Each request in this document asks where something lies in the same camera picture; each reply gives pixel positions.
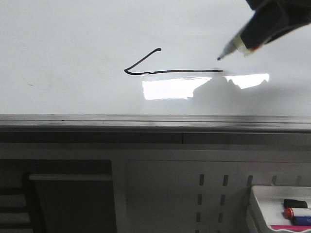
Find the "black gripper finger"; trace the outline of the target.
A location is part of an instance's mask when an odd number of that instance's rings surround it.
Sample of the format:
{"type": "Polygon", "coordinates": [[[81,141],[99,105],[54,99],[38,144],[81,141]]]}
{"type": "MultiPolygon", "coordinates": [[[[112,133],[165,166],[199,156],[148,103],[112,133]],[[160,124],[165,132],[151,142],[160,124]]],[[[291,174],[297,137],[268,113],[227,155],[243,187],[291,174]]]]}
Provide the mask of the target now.
{"type": "Polygon", "coordinates": [[[256,49],[311,23],[309,0],[248,0],[255,11],[240,37],[247,49],[256,49]]]}

